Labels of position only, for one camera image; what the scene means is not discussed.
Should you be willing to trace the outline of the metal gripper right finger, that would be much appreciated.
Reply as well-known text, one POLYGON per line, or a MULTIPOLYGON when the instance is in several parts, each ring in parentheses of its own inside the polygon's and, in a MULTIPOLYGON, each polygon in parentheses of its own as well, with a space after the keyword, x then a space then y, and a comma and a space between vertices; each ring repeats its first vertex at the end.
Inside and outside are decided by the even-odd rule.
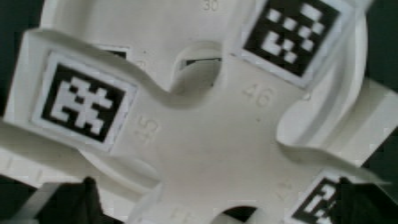
POLYGON ((373 183, 338 182, 333 224, 398 224, 398 203, 373 183))

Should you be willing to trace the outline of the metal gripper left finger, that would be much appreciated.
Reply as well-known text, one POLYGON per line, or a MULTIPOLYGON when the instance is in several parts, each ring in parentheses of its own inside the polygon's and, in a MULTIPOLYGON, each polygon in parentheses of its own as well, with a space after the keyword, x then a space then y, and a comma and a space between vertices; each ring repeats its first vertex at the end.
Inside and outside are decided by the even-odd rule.
POLYGON ((96 180, 34 187, 6 178, 6 224, 123 224, 103 212, 96 180))

